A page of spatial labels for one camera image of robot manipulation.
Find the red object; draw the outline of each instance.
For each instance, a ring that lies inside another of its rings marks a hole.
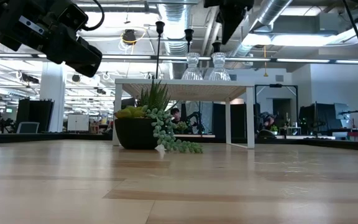
[[[351,137],[358,137],[358,132],[347,133],[347,135]]]

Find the white table leg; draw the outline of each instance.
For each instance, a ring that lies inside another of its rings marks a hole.
[[[114,102],[114,113],[121,110],[121,98],[122,98],[122,84],[116,84],[116,99]],[[114,125],[112,127],[112,144],[113,146],[119,146],[119,140],[116,131],[116,117],[114,116]]]
[[[247,148],[255,148],[254,87],[247,87]]]
[[[226,144],[231,144],[230,99],[226,99]]]

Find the succulent plant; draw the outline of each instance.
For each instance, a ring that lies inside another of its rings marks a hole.
[[[149,90],[143,90],[140,93],[140,98],[137,99],[137,106],[149,106],[149,109],[157,109],[157,111],[165,110],[170,101],[168,96],[167,84],[161,86],[161,81],[157,84],[152,80],[152,86]]]
[[[146,116],[147,106],[127,106],[127,108],[123,110],[119,110],[114,115],[118,119],[124,118],[144,118]]]

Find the white cabinet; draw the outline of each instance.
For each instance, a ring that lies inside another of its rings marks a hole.
[[[90,116],[82,114],[69,114],[67,120],[67,131],[89,131]]]

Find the white column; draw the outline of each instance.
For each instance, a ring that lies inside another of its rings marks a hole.
[[[226,144],[231,144],[231,115],[230,115],[230,99],[226,99]]]
[[[65,112],[66,73],[63,65],[45,62],[42,65],[40,100],[54,101],[49,131],[63,130],[63,114]]]
[[[254,129],[254,87],[247,87],[247,141],[248,149],[255,148],[255,129]]]
[[[114,101],[114,114],[121,110],[121,98],[122,98],[122,84],[116,84],[116,99]],[[112,128],[112,144],[113,146],[119,146],[119,140],[116,131],[116,120],[114,116],[114,126]]]

